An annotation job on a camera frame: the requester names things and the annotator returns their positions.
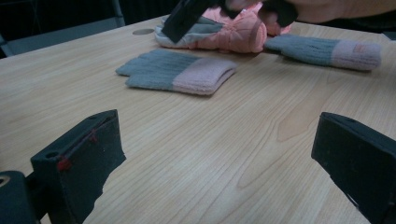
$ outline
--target folded glove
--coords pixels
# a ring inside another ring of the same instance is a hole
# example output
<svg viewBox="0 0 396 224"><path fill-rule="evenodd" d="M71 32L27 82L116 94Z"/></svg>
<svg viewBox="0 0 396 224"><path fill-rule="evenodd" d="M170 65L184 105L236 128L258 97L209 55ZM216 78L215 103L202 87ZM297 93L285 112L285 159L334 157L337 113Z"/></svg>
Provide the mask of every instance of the folded glove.
<svg viewBox="0 0 396 224"><path fill-rule="evenodd" d="M282 30L278 30L276 25L266 27L258 17L261 6L259 3L255 7L243 10L234 20L221 16L220 8L210 8L176 44L162 33L161 25L156 28L155 37L157 42L166 48L261 52L267 35L280 35L290 30L290 26Z"/></svg>
<svg viewBox="0 0 396 224"><path fill-rule="evenodd" d="M298 61L323 66L369 71L381 64L381 47L375 43L280 35L264 46Z"/></svg>
<svg viewBox="0 0 396 224"><path fill-rule="evenodd" d="M155 49L116 70L129 77L129 87L210 95L235 71L236 64L222 59Z"/></svg>

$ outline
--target wood grain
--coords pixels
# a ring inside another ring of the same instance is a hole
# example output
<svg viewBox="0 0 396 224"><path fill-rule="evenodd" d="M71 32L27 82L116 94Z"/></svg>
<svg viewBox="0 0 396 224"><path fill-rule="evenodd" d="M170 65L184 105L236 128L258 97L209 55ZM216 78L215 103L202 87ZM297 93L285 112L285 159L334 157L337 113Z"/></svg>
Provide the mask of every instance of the wood grain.
<svg viewBox="0 0 396 224"><path fill-rule="evenodd" d="M127 161L85 223L364 223L310 151L322 111L396 138L396 47L382 35L296 23L292 33L374 41L370 73L283 56L181 50L238 63L211 97L129 89L115 69L158 48L144 21L0 60L0 170L89 115L118 109Z"/></svg>

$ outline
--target table surface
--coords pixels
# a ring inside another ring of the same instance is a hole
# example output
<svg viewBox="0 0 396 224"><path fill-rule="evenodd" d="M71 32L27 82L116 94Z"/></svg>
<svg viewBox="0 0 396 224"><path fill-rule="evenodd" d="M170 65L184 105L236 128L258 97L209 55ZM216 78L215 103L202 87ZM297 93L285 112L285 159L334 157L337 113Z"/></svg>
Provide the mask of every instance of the table surface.
<svg viewBox="0 0 396 224"><path fill-rule="evenodd" d="M159 48L153 34L134 35L159 23L0 60L0 170L30 174L38 151L117 109L127 161L85 223L368 223L310 153L323 111L396 138L395 43L295 23L297 35L374 41L382 65L363 73L270 52L179 50L233 60L236 73L211 97L127 88L115 69Z"/></svg>

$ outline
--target pink knit fabric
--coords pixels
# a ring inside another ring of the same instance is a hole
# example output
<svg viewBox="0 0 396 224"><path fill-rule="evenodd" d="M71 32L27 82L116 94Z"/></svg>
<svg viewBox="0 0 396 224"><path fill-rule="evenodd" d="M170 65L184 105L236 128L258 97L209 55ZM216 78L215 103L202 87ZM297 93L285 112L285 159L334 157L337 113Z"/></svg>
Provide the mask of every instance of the pink knit fabric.
<svg viewBox="0 0 396 224"><path fill-rule="evenodd" d="M219 49L222 52L261 52L268 35L281 35L290 31L290 25L279 29L278 25L265 26L258 17L262 3L244 9L235 19L220 15L220 8L210 8L204 17L224 24L222 29L204 39L190 43L188 49Z"/></svg>

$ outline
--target person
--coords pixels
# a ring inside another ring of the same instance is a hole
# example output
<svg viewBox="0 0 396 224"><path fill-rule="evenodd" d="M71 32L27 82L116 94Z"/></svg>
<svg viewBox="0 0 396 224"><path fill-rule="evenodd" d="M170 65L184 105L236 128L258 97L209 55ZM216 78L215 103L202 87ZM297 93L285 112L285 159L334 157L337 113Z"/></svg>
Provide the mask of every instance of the person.
<svg viewBox="0 0 396 224"><path fill-rule="evenodd" d="M262 0L226 0L229 9L240 10ZM286 0L292 3L299 14L297 20L321 23L334 19L370 17L396 10L396 0ZM263 8L259 17L265 24L275 23L275 12Z"/></svg>

